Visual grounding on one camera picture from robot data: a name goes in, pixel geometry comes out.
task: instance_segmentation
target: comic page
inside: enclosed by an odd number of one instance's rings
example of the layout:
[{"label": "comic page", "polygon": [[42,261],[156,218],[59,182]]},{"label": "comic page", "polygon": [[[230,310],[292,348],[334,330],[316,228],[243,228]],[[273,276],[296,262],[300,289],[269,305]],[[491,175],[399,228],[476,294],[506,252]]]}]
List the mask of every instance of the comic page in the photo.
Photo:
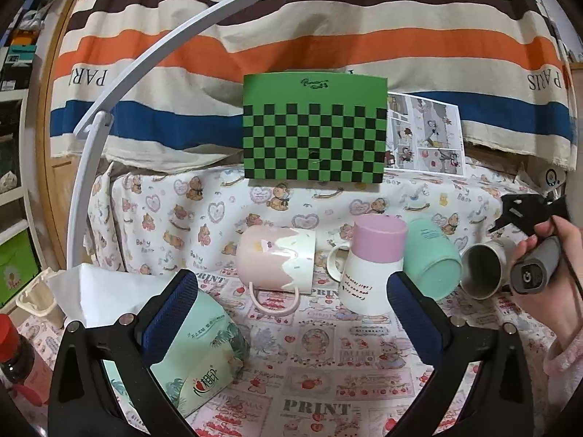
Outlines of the comic page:
[{"label": "comic page", "polygon": [[389,92],[387,107],[387,167],[464,175],[457,106]]}]

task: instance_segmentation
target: pink mug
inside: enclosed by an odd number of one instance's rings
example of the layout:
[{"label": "pink mug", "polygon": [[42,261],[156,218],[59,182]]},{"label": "pink mug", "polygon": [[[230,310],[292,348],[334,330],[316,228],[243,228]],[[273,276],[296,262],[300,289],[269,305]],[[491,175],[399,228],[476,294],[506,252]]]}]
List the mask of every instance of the pink mug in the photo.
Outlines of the pink mug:
[{"label": "pink mug", "polygon": [[[284,317],[300,305],[300,294],[311,294],[316,232],[301,228],[252,225],[241,235],[235,264],[239,279],[249,288],[253,305],[266,315]],[[263,307],[256,289],[287,291],[294,303],[280,311]]]}]

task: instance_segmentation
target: white curved lamp arm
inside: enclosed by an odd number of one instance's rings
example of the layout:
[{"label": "white curved lamp arm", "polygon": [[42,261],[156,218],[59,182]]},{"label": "white curved lamp arm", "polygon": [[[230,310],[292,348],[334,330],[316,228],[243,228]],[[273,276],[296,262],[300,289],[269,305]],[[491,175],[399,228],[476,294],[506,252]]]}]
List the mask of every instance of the white curved lamp arm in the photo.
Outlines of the white curved lamp arm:
[{"label": "white curved lamp arm", "polygon": [[148,48],[133,61],[116,79],[108,84],[89,110],[83,115],[73,133],[78,138],[86,137],[79,169],[75,177],[69,226],[67,229],[67,269],[81,264],[83,234],[87,225],[87,209],[91,188],[99,159],[106,144],[107,135],[113,123],[109,113],[117,102],[156,64],[171,54],[175,49],[207,28],[219,23],[257,0],[222,0],[207,8],[178,28],[170,31],[161,40]]}]

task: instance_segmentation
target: checkerboard pattern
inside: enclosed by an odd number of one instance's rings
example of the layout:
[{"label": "checkerboard pattern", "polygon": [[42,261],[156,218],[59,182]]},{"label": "checkerboard pattern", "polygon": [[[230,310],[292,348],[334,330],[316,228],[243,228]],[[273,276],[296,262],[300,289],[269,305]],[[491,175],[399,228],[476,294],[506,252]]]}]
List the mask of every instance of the checkerboard pattern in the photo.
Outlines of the checkerboard pattern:
[{"label": "checkerboard pattern", "polygon": [[379,184],[386,139],[386,108],[310,103],[307,113],[298,113],[298,104],[287,103],[277,113],[270,104],[243,107],[248,179]]}]

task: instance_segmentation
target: striped fabric backdrop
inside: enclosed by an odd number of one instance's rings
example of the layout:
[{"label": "striped fabric backdrop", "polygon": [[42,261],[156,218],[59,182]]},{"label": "striped fabric backdrop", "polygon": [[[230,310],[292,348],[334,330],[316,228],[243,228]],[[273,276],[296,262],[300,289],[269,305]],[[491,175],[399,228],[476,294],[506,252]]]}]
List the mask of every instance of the striped fabric backdrop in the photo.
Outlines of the striped fabric backdrop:
[{"label": "striped fabric backdrop", "polygon": [[[103,87],[220,0],[79,0],[56,62],[51,152]],[[173,172],[241,147],[243,75],[287,69],[387,77],[459,105],[466,141],[574,168],[574,98],[540,0],[260,0],[194,37],[117,104],[107,157]]]}]

